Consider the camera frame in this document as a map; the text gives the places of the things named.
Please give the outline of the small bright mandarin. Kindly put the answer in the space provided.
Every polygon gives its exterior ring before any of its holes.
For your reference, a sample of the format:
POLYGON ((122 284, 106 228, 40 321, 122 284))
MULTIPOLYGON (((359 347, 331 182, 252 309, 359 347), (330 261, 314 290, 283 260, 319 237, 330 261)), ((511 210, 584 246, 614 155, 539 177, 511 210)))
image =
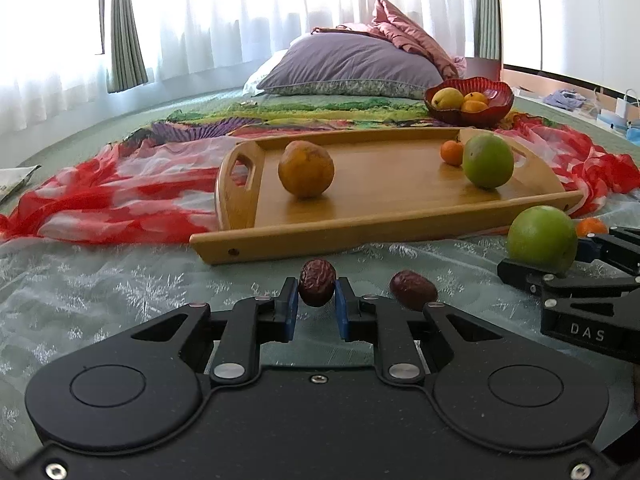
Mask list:
POLYGON ((578 237, 588 237, 590 234, 608 234, 608 226, 599 218, 585 218, 576 224, 578 237))

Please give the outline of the green apple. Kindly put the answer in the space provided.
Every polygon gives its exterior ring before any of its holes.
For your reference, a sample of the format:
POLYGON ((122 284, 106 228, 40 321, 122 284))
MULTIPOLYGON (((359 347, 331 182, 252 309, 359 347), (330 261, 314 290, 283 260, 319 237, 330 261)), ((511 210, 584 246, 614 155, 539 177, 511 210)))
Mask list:
POLYGON ((462 168, 465 177, 475 186, 493 190, 511 179, 514 156, 503 138, 480 133, 464 144, 462 168))
POLYGON ((526 266, 565 273, 577 254, 578 236, 572 219, 551 206, 533 206, 511 223, 506 237, 509 258, 526 266))

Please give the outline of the dark red date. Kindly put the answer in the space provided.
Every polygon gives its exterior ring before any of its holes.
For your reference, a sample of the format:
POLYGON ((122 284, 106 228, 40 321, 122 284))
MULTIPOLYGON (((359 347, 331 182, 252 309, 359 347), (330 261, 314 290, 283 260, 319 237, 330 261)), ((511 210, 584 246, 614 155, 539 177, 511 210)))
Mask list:
POLYGON ((426 304, 438 300, 436 286, 411 270, 397 272, 390 280, 390 292, 405 308, 421 311, 426 304))

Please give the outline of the wrinkled red date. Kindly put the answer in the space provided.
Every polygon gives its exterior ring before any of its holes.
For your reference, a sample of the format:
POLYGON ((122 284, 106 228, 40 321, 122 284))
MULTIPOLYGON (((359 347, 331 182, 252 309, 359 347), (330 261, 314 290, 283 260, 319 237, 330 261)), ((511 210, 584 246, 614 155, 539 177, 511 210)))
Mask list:
POLYGON ((309 260, 300 271, 299 296, 309 307, 323 307, 334 294, 336 279, 334 266, 328 260, 309 260))

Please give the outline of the small mandarin with stem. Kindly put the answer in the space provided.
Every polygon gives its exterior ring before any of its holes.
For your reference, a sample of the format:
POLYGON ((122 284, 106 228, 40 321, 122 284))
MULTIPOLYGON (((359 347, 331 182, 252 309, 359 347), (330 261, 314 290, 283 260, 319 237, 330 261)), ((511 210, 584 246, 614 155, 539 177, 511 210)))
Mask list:
POLYGON ((439 155, 442 161, 454 167, 460 167, 463 162, 464 145, 456 140, 448 140, 444 142, 439 149, 439 155))

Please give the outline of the green apple on tray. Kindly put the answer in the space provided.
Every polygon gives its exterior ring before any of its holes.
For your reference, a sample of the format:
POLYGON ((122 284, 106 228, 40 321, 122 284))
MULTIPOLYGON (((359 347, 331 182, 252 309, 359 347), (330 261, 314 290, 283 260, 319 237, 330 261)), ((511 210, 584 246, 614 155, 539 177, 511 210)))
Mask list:
POLYGON ((475 186, 493 190, 511 179, 514 156, 503 138, 480 133, 464 144, 462 168, 465 177, 475 186))

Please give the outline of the wooden serving tray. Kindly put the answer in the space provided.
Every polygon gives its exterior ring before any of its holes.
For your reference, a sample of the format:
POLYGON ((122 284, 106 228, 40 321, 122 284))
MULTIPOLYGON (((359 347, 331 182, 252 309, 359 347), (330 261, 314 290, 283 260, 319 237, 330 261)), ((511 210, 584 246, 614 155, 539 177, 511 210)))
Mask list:
POLYGON ((243 139, 224 158, 216 182, 218 229, 194 234, 208 264, 312 256, 372 242, 434 240, 508 226, 523 210, 565 212, 582 201, 540 157, 513 139, 512 178, 495 191, 477 188, 439 156, 442 142, 477 136, 469 128, 312 132, 331 155, 332 184, 315 200, 282 186, 279 159, 292 136, 243 139))

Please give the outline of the lavender cloth at right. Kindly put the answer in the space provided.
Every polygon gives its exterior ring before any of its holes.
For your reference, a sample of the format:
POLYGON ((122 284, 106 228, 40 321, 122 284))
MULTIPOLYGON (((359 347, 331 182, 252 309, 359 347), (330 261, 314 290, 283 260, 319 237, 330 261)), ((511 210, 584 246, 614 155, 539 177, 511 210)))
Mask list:
POLYGON ((542 102, 549 106, 559 108, 560 110, 574 112, 574 110, 579 110, 580 108, 582 108, 585 102, 587 102, 587 98, 579 92, 568 89, 561 89, 555 90, 555 92, 552 92, 548 94, 548 96, 545 96, 542 99, 542 102))

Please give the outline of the colourful red floral scarf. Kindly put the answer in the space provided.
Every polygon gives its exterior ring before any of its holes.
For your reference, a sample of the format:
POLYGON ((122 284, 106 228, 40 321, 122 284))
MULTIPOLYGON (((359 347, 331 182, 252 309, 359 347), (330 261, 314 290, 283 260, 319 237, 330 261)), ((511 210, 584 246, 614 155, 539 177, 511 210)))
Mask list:
POLYGON ((305 131, 436 127, 420 101, 352 98, 286 100, 221 110, 176 110, 96 156, 26 192, 1 219, 2 240, 47 237, 93 245, 186 244, 216 230, 215 186, 228 136, 305 131))

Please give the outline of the dull brown orange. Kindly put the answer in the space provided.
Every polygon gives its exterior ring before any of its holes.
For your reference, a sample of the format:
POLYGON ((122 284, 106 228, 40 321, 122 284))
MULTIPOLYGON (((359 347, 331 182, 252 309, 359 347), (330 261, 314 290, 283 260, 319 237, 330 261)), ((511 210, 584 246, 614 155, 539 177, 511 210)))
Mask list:
POLYGON ((294 197, 306 200, 326 192, 335 174, 334 162, 322 146, 308 141, 289 143, 278 165, 283 187, 294 197))

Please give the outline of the red glass fruit bowl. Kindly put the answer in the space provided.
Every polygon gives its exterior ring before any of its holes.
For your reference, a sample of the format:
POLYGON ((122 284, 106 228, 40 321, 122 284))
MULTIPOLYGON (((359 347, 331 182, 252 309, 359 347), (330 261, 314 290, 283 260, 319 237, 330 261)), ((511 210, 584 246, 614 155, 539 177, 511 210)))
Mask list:
POLYGON ((509 114, 514 95, 502 81, 450 79, 424 93, 430 115, 453 126, 489 129, 509 114))

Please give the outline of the yellow mango in bowl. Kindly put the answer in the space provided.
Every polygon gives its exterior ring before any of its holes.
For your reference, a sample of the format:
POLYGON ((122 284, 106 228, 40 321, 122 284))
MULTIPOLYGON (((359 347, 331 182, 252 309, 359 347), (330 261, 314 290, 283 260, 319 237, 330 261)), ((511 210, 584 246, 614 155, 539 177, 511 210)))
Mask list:
POLYGON ((438 90, 431 99, 435 110, 460 110, 464 103, 464 95, 454 87, 438 90))

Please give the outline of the green quilted bedspread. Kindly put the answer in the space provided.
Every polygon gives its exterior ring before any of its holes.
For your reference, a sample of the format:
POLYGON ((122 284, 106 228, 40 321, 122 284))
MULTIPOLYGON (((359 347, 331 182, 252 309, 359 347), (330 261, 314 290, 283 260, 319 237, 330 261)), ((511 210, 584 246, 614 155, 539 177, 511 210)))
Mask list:
MULTIPOLYGON (((47 180, 58 170, 83 162, 94 156, 104 145, 124 140, 137 128, 163 119, 175 110, 213 112, 247 99, 248 97, 244 96, 240 89, 205 93, 201 96, 170 101, 145 110, 107 118, 95 125, 81 122, 74 113, 70 113, 68 117, 58 115, 34 128, 2 136, 1 166, 3 168, 38 166, 39 169, 27 183, 1 203, 1 212, 9 214, 24 192, 47 180)), ((514 107, 519 112, 562 122, 587 133, 609 152, 626 153, 634 160, 639 159, 637 145, 581 114, 550 107, 521 90, 515 91, 514 107)))

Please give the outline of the green right curtain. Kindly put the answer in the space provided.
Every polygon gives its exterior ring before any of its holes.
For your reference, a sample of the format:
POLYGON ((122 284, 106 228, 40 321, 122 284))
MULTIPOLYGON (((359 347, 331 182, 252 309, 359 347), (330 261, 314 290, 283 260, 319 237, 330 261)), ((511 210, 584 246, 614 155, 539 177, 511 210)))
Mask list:
POLYGON ((477 58, 501 60, 500 0, 475 0, 474 53, 477 58))

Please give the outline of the green curtain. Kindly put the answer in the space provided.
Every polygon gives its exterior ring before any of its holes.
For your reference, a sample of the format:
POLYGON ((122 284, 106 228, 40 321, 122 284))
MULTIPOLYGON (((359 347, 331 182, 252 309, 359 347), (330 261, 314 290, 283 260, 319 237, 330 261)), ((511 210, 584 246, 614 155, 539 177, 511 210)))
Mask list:
POLYGON ((132 0, 98 0, 101 53, 111 57, 107 92, 119 93, 149 82, 132 0))
POLYGON ((501 60, 500 0, 475 0, 474 53, 477 58, 501 60))

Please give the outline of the purple pillow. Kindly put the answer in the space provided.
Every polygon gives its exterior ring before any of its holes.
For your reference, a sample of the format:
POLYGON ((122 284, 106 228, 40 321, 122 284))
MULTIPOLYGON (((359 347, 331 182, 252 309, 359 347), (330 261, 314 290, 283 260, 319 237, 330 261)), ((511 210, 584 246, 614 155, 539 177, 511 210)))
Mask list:
POLYGON ((390 42, 346 32, 301 36, 244 84, 246 96, 385 96, 420 100, 442 83, 436 66, 390 42))

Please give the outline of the green centre curtain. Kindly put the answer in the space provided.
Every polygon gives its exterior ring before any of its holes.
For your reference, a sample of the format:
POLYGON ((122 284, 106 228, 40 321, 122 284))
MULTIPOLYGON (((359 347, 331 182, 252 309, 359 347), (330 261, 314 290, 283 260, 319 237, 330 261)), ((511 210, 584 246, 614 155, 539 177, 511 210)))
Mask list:
POLYGON ((119 93, 149 82, 132 0, 98 0, 101 53, 111 57, 107 92, 119 93))

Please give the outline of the pink crumpled blanket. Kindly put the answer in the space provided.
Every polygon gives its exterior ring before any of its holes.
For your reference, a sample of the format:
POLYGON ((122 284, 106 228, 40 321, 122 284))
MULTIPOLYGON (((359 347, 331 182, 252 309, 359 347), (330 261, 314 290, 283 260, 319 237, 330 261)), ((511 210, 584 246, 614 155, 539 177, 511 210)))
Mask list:
POLYGON ((376 0, 372 20, 367 24, 315 27, 311 32, 342 32, 388 41, 399 50, 421 55, 429 60, 443 80, 461 78, 466 67, 461 58, 450 56, 432 36, 390 0, 376 0))

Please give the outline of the white sheer curtain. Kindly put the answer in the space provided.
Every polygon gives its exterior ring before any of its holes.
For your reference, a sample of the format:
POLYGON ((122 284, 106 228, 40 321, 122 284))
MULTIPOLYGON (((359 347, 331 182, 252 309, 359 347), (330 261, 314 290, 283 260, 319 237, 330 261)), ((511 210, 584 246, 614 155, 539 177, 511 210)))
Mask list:
MULTIPOLYGON (((451 55, 474 48, 474 0, 390 0, 451 55)), ((91 104, 140 108, 241 82, 242 69, 321 26, 365 23, 376 0, 132 0, 149 82, 107 92, 98 0, 1 0, 1 130, 91 104)))

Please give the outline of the wooden bed frame edge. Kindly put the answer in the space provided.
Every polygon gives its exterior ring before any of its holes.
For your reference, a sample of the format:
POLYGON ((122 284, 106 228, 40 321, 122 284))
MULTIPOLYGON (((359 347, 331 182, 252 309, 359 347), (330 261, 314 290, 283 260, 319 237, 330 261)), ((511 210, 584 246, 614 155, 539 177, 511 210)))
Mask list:
POLYGON ((491 80, 506 82, 515 94, 542 102, 552 93, 568 90, 580 94, 585 98, 582 106, 576 108, 576 112, 596 117, 601 110, 615 113, 622 105, 626 105, 626 118, 636 120, 639 118, 639 91, 629 89, 616 91, 594 82, 577 79, 570 76, 525 68, 515 65, 502 64, 498 60, 490 58, 466 58, 459 61, 459 72, 465 77, 486 77, 491 80))

